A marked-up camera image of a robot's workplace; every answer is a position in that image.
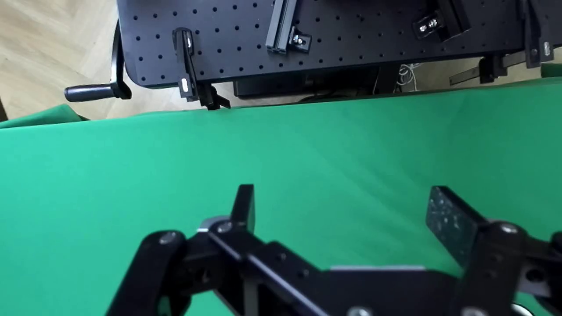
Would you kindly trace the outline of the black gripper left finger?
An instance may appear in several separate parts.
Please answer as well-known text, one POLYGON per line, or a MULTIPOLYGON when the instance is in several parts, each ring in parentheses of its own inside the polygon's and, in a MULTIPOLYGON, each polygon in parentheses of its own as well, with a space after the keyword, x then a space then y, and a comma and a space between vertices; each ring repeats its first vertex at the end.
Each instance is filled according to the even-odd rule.
POLYGON ((240 184, 237 188, 230 223, 233 230, 253 231, 254 230, 254 186, 240 184))

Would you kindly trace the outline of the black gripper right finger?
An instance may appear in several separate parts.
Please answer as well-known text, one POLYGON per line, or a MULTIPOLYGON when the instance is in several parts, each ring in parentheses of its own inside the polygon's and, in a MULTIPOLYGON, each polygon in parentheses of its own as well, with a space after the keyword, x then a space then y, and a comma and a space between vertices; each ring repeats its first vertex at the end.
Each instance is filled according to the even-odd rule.
POLYGON ((425 223, 453 260, 465 267, 486 219, 448 186, 432 186, 425 223))

